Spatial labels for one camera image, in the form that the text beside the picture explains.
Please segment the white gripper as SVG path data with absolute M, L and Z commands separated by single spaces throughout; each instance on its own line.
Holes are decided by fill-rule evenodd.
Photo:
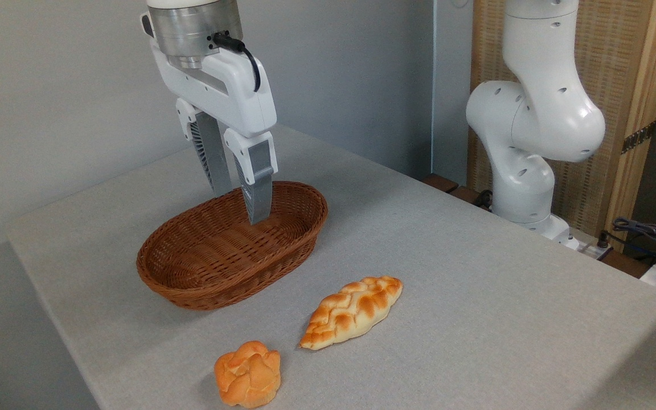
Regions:
M 169 62 L 154 39 L 149 44 L 162 80 L 179 97 L 175 108 L 184 136 L 192 142 L 214 195 L 232 190 L 219 120 L 234 129 L 226 130 L 224 138 L 235 158 L 249 221 L 255 225 L 268 218 L 272 177 L 278 171 L 268 130 L 277 115 L 265 68 L 258 63 L 261 85 L 255 92 L 253 67 L 243 54 L 221 49 L 206 55 L 200 68 L 182 68 Z

